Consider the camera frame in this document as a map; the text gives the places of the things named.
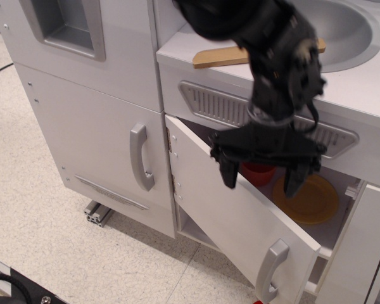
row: open cabinet door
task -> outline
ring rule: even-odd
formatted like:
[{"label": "open cabinet door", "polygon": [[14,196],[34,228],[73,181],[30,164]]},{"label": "open cabinet door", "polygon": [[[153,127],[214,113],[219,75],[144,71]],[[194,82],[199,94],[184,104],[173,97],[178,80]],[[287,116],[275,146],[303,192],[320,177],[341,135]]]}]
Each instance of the open cabinet door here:
[{"label": "open cabinet door", "polygon": [[264,303],[298,303],[320,244],[245,178],[222,182],[210,147],[179,119],[166,116],[175,200],[256,286]]}]

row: cabinet handle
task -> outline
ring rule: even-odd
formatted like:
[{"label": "cabinet handle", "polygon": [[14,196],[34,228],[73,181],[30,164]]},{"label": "cabinet handle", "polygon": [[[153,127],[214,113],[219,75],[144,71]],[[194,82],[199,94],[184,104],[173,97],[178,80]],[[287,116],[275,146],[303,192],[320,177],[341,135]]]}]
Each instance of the cabinet handle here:
[{"label": "cabinet handle", "polygon": [[146,127],[140,123],[135,124],[131,129],[129,137],[132,172],[139,187],[145,191],[149,191],[155,184],[155,180],[152,173],[145,172],[142,160],[142,146],[146,138]]},{"label": "cabinet handle", "polygon": [[279,239],[269,248],[263,259],[256,279],[256,295],[263,304],[267,304],[277,296],[277,288],[271,283],[273,273],[287,259],[288,253],[289,246]]}]

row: toy kitchen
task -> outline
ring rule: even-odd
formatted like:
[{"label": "toy kitchen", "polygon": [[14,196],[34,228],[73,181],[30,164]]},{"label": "toy kitchen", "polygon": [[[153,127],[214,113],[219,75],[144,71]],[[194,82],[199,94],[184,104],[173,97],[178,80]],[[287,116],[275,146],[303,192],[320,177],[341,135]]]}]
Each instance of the toy kitchen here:
[{"label": "toy kitchen", "polygon": [[[67,188],[221,251],[264,303],[304,291],[380,303],[380,2],[291,2],[326,43],[306,136],[327,151],[306,183],[319,192],[296,206],[281,167],[266,185],[244,172],[224,184],[208,138],[249,122],[254,76],[245,63],[194,68],[236,43],[198,35],[177,3],[1,1],[0,31]],[[293,124],[316,123],[303,109]]]}]

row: cabinet door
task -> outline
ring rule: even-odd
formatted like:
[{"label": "cabinet door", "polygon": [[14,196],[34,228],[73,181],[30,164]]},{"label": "cabinet door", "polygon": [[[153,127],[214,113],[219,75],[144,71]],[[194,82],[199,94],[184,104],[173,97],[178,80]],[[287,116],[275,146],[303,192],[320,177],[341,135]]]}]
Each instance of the cabinet door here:
[{"label": "cabinet door", "polygon": [[[225,187],[210,147],[177,118],[166,116],[166,124],[176,202],[256,286],[260,300],[277,288],[271,304],[298,303],[320,245],[243,177],[235,189]],[[276,267],[268,259],[279,240],[289,251]]]},{"label": "cabinet door", "polygon": [[366,186],[347,224],[317,304],[370,304],[380,289],[380,188]]},{"label": "cabinet door", "polygon": [[174,237],[163,114],[16,69],[66,187]]}]

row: yellow plate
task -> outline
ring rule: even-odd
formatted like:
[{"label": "yellow plate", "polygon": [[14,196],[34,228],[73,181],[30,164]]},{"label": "yellow plate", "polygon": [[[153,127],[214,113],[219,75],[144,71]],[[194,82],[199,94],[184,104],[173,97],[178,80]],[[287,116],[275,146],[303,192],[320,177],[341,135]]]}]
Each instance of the yellow plate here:
[{"label": "yellow plate", "polygon": [[320,224],[338,211],[339,198],[335,188],[319,175],[310,175],[294,198],[286,197],[283,185],[284,176],[274,185],[273,200],[295,222]]}]

